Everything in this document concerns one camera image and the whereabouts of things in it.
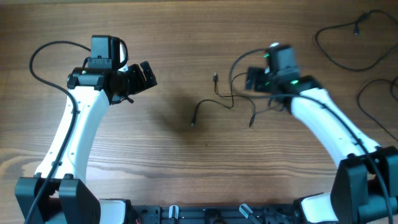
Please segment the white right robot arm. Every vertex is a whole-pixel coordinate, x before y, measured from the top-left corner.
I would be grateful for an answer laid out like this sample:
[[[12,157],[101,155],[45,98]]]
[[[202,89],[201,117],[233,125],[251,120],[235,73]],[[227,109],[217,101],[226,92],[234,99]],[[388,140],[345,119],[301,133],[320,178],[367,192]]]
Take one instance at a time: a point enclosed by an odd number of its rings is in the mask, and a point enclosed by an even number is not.
[[[329,193],[301,199],[306,223],[369,223],[397,214],[397,148],[382,147],[336,106],[312,76],[302,76],[290,45],[263,50],[267,68],[250,70],[246,89],[282,103],[321,142],[337,167]]]

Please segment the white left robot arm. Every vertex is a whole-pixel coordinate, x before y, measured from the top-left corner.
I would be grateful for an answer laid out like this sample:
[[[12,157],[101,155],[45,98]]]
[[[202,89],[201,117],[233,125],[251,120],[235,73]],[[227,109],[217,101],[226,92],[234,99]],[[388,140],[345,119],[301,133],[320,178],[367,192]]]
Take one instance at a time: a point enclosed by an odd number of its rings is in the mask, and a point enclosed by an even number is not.
[[[98,199],[86,186],[93,141],[112,105],[156,86],[148,62],[128,65],[126,43],[91,38],[90,56],[74,68],[63,92],[67,103],[52,145],[32,177],[17,181],[15,196],[26,223],[141,223],[127,199]]]

